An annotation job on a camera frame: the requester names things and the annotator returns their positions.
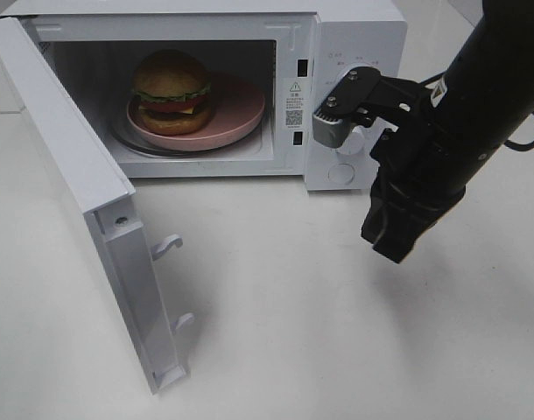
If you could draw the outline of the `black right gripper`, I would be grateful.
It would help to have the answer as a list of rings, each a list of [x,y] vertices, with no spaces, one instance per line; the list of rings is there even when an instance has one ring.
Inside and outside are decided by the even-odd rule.
[[[358,107],[386,129],[370,152],[380,168],[362,238],[401,263],[417,239],[465,193],[461,148],[467,143],[467,97],[441,81],[434,89],[379,73],[358,80]]]

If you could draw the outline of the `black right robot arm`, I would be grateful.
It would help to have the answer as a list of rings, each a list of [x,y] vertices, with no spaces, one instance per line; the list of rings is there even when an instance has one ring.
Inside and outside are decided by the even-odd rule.
[[[469,180],[534,111],[534,1],[485,1],[439,83],[422,125],[385,133],[362,238],[395,263],[463,198]]]

